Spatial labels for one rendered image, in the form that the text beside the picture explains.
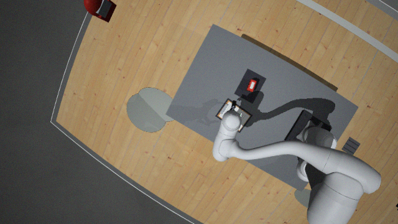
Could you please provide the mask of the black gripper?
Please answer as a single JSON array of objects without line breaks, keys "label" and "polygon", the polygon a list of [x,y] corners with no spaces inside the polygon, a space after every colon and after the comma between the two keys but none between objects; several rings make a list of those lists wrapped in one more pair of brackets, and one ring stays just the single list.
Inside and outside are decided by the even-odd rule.
[{"label": "black gripper", "polygon": [[[236,107],[236,101],[233,100],[233,102],[231,103],[231,109],[230,110],[234,110]],[[234,110],[235,111],[235,110]]]}]

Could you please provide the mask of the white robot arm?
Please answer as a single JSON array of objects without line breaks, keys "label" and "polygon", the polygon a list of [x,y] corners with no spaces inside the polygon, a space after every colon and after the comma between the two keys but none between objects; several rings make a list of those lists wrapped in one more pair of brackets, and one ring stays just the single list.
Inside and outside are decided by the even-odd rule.
[{"label": "white robot arm", "polygon": [[241,123],[237,111],[229,110],[223,115],[213,144],[213,157],[220,162],[232,157],[244,160],[283,154],[300,157],[297,175],[309,181],[311,187],[309,224],[347,224],[363,193],[371,194],[380,187],[380,173],[358,157],[336,150],[337,140],[321,128],[322,122],[315,125],[308,120],[296,135],[301,141],[279,141],[252,149],[243,149],[235,139]]}]

